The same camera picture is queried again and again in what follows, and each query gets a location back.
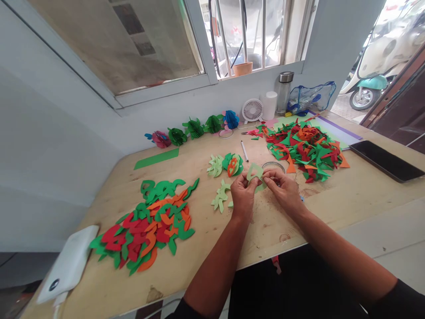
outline window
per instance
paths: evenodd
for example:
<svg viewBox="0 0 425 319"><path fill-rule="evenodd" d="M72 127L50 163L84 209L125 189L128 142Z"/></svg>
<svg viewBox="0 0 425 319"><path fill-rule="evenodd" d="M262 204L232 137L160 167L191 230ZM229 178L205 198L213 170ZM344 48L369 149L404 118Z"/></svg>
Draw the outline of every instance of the window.
<svg viewBox="0 0 425 319"><path fill-rule="evenodd" d="M300 61L313 0L212 0L211 13L209 0L5 2L119 109L216 84L245 59L254 71ZM285 56L290 35L299 55L292 60Z"/></svg>
<svg viewBox="0 0 425 319"><path fill-rule="evenodd" d="M314 1L199 0L199 3L219 79L234 76L233 66L245 62L252 62L252 69L260 70L301 60Z"/></svg>

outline small fan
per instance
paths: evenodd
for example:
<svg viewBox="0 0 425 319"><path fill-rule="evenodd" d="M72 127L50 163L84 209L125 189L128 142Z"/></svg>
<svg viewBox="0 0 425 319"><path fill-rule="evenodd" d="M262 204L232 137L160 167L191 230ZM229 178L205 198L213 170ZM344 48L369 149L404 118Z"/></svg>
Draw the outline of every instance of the small fan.
<svg viewBox="0 0 425 319"><path fill-rule="evenodd" d="M245 124L248 122L262 121L263 104L258 99L250 99L245 102L242 107L242 116L245 119Z"/></svg>

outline scooter wheel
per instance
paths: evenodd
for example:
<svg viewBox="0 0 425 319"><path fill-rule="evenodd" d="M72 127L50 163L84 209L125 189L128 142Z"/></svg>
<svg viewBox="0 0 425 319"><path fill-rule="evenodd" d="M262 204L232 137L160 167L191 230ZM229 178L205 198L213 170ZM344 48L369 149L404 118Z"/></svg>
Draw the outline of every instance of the scooter wheel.
<svg viewBox="0 0 425 319"><path fill-rule="evenodd" d="M357 88L350 96L350 106L357 111L366 110L375 104L380 96L381 90L363 87L363 94L360 99L359 88Z"/></svg>

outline charging cable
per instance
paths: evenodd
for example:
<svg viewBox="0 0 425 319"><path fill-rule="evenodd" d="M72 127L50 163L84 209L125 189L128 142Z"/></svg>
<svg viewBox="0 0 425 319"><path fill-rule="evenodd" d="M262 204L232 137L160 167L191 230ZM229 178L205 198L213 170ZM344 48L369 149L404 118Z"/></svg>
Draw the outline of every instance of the charging cable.
<svg viewBox="0 0 425 319"><path fill-rule="evenodd" d="M56 300L54 301L54 304L53 304L53 307L54 307L53 319L58 319L59 307L66 300L67 296L68 296L68 292L63 292L56 297Z"/></svg>

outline smartphone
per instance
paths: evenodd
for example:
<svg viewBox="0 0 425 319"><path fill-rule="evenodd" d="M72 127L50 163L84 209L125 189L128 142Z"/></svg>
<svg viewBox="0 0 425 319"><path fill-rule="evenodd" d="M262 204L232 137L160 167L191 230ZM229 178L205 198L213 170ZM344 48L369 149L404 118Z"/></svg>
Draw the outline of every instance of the smartphone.
<svg viewBox="0 0 425 319"><path fill-rule="evenodd" d="M425 175L425 172L421 171L419 168L416 168L370 141L364 140L352 144L350 148L399 183L405 183Z"/></svg>

